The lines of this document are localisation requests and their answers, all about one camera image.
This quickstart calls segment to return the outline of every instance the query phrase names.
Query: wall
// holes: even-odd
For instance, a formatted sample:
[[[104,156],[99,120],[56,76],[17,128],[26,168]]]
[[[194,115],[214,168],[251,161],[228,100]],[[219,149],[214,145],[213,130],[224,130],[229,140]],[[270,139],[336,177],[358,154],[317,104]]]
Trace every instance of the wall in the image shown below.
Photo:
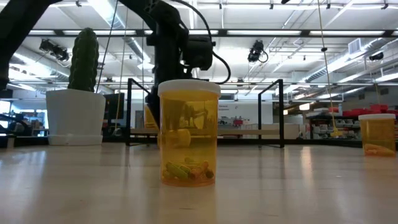
[[[220,102],[218,105],[218,117],[226,116],[228,118],[249,119],[250,124],[258,123],[258,106],[257,102]],[[262,124],[272,124],[272,103],[261,103],[261,121]]]
[[[279,116],[274,115],[274,124],[279,123]],[[303,116],[302,115],[285,115],[284,116],[285,124],[303,124]]]
[[[269,100],[271,99],[271,95],[268,94],[263,94],[262,99],[263,100]],[[29,91],[29,90],[15,90],[13,94],[13,98],[25,98],[28,100],[16,100],[12,103],[12,109],[32,109],[32,110],[46,110],[46,103],[45,103],[45,94],[41,94],[37,91]],[[132,97],[132,103],[131,103],[131,127],[135,127],[136,124],[136,111],[142,111],[144,110],[143,104],[142,104],[142,93],[135,93],[133,94]],[[257,124],[258,123],[258,107],[257,107],[257,102],[219,102],[219,105],[221,106],[218,110],[218,117],[220,118],[221,116],[226,116],[226,117],[232,117],[234,118],[235,116],[238,118],[239,116],[242,116],[243,118],[247,118],[250,120],[250,123],[252,124]],[[126,112],[127,112],[127,101],[124,101],[124,118],[119,119],[118,123],[120,123],[122,126],[126,124]],[[271,102],[262,102],[262,123],[263,124],[272,124],[273,119],[272,119],[272,103]]]
[[[386,87],[380,86],[379,91],[385,88]],[[389,105],[391,109],[394,109],[394,107],[398,105],[398,88],[392,86],[388,89],[388,95],[379,96],[380,104]],[[365,91],[365,99],[363,100],[359,100],[358,93],[353,93],[350,97],[345,97],[346,102],[343,103],[343,111],[348,111],[355,108],[370,108],[370,105],[378,104],[377,93],[375,91]]]

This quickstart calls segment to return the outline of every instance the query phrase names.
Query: red object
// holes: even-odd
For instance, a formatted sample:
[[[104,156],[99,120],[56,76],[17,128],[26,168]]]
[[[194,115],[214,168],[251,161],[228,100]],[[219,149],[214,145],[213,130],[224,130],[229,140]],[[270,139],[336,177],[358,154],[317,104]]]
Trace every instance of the red object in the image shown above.
[[[235,126],[240,126],[240,125],[242,125],[243,124],[243,121],[242,120],[234,120],[234,125]]]
[[[343,111],[343,116],[354,116],[352,111]]]
[[[335,108],[335,107],[329,108],[329,112],[336,112],[336,113],[338,113],[338,108]]]
[[[351,112],[352,112],[352,116],[368,114],[367,109],[352,109]]]
[[[388,105],[371,105],[371,110],[385,113],[388,110]]]
[[[387,113],[392,113],[392,114],[395,114],[395,115],[398,114],[398,110],[387,110],[386,112]]]

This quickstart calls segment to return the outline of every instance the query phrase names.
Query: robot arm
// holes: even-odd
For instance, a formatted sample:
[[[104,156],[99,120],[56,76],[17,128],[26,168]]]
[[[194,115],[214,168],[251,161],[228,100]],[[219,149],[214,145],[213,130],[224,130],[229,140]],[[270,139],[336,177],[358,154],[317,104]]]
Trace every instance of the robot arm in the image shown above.
[[[45,10],[61,0],[10,0],[0,13],[0,90],[6,89],[9,61]],[[173,0],[189,6],[181,0]],[[157,87],[167,80],[192,78],[193,68],[208,70],[213,62],[211,37],[189,36],[178,10],[160,0],[119,0],[139,15],[153,33],[147,44],[155,48],[155,78],[146,101],[159,125],[160,109]],[[185,64],[180,64],[180,57]]]

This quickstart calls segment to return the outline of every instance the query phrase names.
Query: translucent orange container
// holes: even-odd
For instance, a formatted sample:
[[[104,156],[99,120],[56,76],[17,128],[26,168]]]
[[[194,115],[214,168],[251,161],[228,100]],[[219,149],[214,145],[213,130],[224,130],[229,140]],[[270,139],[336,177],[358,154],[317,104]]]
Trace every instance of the translucent orange container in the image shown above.
[[[179,187],[213,184],[220,86],[171,80],[159,85],[158,94],[162,182]]]
[[[144,123],[145,128],[157,129],[155,119],[152,116],[152,113],[150,112],[150,109],[147,105],[144,106],[144,120],[145,120],[145,123]]]
[[[359,116],[362,145],[365,156],[396,156],[394,114],[367,114]]]

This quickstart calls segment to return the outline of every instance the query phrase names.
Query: shelf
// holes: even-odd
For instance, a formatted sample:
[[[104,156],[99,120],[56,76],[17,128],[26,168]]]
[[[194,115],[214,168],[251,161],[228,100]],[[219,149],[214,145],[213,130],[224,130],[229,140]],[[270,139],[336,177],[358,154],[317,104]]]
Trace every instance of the shelf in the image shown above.
[[[331,116],[327,116],[327,115],[316,115],[316,116],[311,116],[311,117],[307,117],[306,119],[325,119],[325,120],[329,120],[332,119]],[[357,116],[335,116],[335,119],[358,119]]]

